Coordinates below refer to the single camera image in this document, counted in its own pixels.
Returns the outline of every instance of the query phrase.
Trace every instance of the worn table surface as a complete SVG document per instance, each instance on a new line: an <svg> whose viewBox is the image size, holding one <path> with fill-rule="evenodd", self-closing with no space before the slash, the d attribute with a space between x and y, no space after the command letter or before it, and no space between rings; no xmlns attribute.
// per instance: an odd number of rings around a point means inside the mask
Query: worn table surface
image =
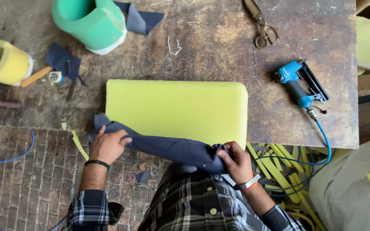
<svg viewBox="0 0 370 231"><path fill-rule="evenodd" d="M51 0L0 0L0 39L34 58L34 72L56 42L82 59L74 98L66 102L70 81L51 87L42 80L28 88L0 88L0 99L17 99L18 111L0 108L0 124L88 129L93 115L104 111L105 83L110 78L239 81L249 93L248 141L323 146L316 123L298 108L270 72L293 60L308 65L331 97L319 114L333 147L358 147L355 1L257 0L265 19L279 32L273 46L258 49L259 28L241 0L143 0L141 11L163 12L165 18L148 36L128 32L125 42L105 56L85 50L60 31L51 18ZM167 37L177 56L168 52Z"/></svg>

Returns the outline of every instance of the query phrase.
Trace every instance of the white string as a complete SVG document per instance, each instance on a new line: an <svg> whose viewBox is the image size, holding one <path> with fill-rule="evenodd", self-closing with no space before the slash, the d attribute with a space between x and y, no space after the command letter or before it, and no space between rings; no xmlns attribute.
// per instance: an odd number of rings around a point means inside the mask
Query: white string
<svg viewBox="0 0 370 231"><path fill-rule="evenodd" d="M168 35L168 51L169 51L169 53L170 53L171 55L175 55L175 56L176 56L176 55L178 55L178 53L179 53L179 51L180 51L180 50L182 50L182 47L180 47L180 46L179 46L179 41L178 41L178 39L176 40L176 42L177 42L177 44L178 44L178 45L177 45L177 48L179 48L179 50L178 50L177 52L175 52L175 53L172 53L172 52L171 52L171 46L169 45L169 35Z"/></svg>

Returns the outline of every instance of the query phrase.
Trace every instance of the black handle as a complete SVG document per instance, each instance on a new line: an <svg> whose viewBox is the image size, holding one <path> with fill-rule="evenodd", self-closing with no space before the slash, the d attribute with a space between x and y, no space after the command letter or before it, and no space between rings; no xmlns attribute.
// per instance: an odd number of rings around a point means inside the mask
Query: black handle
<svg viewBox="0 0 370 231"><path fill-rule="evenodd" d="M296 100L307 96L307 94L303 91L302 87L297 81L291 80L288 81L285 85Z"/></svg>

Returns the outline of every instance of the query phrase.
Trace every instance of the shirt sleeve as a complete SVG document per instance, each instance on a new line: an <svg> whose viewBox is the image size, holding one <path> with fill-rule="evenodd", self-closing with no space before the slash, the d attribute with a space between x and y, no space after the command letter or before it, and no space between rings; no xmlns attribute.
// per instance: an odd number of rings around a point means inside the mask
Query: shirt sleeve
<svg viewBox="0 0 370 231"><path fill-rule="evenodd" d="M305 231L302 224L285 212L279 205L262 216L262 220L272 231Z"/></svg>
<svg viewBox="0 0 370 231"><path fill-rule="evenodd" d="M109 203L102 190L84 190L79 192L68 209L67 230L107 230L108 225L115 225L124 207L118 203Z"/></svg>

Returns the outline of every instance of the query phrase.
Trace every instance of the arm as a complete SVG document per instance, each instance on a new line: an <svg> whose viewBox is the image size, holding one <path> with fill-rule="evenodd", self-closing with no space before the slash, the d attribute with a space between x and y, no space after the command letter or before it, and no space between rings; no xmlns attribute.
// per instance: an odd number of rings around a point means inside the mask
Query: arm
<svg viewBox="0 0 370 231"><path fill-rule="evenodd" d="M243 185L250 181L254 176L250 155L242 150L235 141L225 143L224 145L234 158L231 159L224 150L218 150L216 154L225 164L229 176L237 185ZM270 230L282 231L286 230L287 227L291 227L291 230L304 231L302 225L296 219L292 218L273 202L259 183L242 193L248 200L252 210L262 218Z"/></svg>
<svg viewBox="0 0 370 231"><path fill-rule="evenodd" d="M224 150L218 150L216 154L225 164L231 179L237 185L243 185L250 181L254 173L249 154L242 150L238 143L234 141L225 143L224 145L233 154L234 159L231 159ZM252 210L260 217L276 205L260 184L256 184L254 187L244 191L243 194L251 205Z"/></svg>
<svg viewBox="0 0 370 231"><path fill-rule="evenodd" d="M104 131L105 126L101 127L92 144L89 159L112 165L132 139L124 130L109 134ZM84 167L79 193L68 209L67 230L102 230L108 224L118 222L124 208L117 203L108 203L104 192L106 172L107 168L100 164L91 163Z"/></svg>

